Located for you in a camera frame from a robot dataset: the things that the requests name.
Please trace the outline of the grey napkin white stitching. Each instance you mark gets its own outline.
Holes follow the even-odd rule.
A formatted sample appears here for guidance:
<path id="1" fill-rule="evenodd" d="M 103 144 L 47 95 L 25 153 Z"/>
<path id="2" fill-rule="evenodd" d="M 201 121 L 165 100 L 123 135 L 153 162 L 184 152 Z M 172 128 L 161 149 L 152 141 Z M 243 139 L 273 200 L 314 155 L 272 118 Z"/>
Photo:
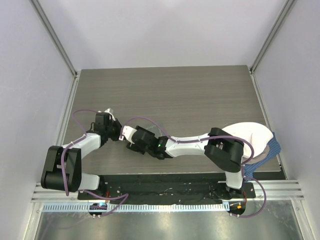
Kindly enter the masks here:
<path id="1" fill-rule="evenodd" d="M 155 124 L 148 126 L 146 129 L 155 134 L 156 138 L 164 136 L 162 130 Z"/>

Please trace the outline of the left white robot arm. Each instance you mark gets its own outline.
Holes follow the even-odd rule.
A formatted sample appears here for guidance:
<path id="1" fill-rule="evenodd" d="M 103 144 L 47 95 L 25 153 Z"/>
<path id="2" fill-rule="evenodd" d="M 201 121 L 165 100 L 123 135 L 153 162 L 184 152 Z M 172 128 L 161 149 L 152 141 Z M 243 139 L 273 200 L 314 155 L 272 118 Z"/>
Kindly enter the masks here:
<path id="1" fill-rule="evenodd" d="M 82 159 L 101 148 L 108 140 L 118 141 L 122 125 L 113 110 L 98 111 L 89 130 L 68 144 L 49 147 L 41 175 L 44 189 L 64 191 L 67 195 L 88 190 L 93 198 L 100 200 L 107 192 L 102 178 L 82 171 Z"/>

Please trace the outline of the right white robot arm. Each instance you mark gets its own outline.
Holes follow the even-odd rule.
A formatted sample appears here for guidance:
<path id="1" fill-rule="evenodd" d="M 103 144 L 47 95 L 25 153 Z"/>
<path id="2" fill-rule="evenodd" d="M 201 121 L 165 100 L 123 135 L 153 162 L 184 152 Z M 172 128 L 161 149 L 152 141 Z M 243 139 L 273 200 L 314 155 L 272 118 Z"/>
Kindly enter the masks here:
<path id="1" fill-rule="evenodd" d="M 159 160 L 180 156 L 205 156 L 225 172 L 226 183 L 217 184 L 211 190 L 214 197 L 230 200 L 244 191 L 242 158 L 244 143 L 220 128 L 214 127 L 209 133 L 191 137 L 156 135 L 140 126 L 124 126 L 120 138 L 128 141 L 127 148 L 140 153 L 148 153 Z"/>

